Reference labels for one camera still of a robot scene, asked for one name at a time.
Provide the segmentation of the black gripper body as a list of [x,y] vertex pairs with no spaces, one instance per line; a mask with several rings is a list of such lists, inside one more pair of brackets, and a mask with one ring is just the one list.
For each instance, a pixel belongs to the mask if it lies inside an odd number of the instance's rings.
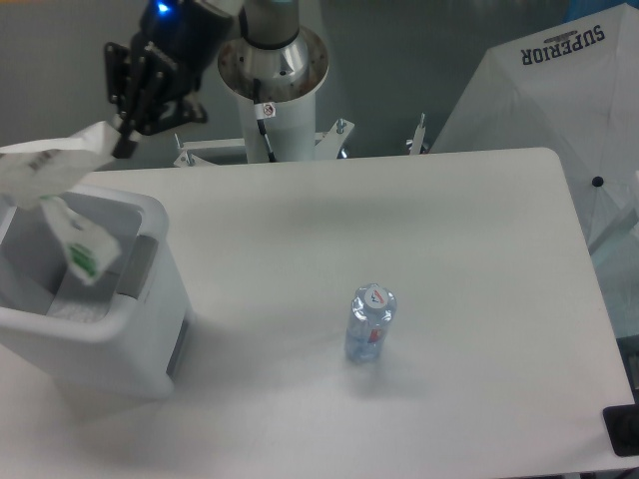
[[212,1],[148,2],[131,40],[131,102],[149,94],[153,105],[168,104],[197,92],[234,20]]

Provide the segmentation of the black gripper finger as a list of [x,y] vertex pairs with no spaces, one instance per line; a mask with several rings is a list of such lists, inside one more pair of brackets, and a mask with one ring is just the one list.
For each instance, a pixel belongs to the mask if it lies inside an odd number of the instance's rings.
[[144,43],[130,47],[114,42],[104,46],[107,99],[116,107],[121,119],[147,120],[149,105],[145,102],[150,79],[150,60]]
[[120,111],[114,120],[119,139],[111,156],[115,159],[131,159],[141,137],[151,137],[187,124],[205,124],[208,120],[208,113],[195,94],[150,106],[145,113],[139,113],[139,108],[134,110],[128,107]]

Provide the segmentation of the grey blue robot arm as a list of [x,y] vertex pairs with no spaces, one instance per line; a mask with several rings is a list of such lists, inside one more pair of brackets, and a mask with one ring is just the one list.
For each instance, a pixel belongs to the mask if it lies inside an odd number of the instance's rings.
[[113,157],[131,158],[140,136],[207,122],[197,99],[202,78],[233,35],[276,50],[299,31],[296,1],[148,2],[130,44],[104,47],[107,97],[117,108]]

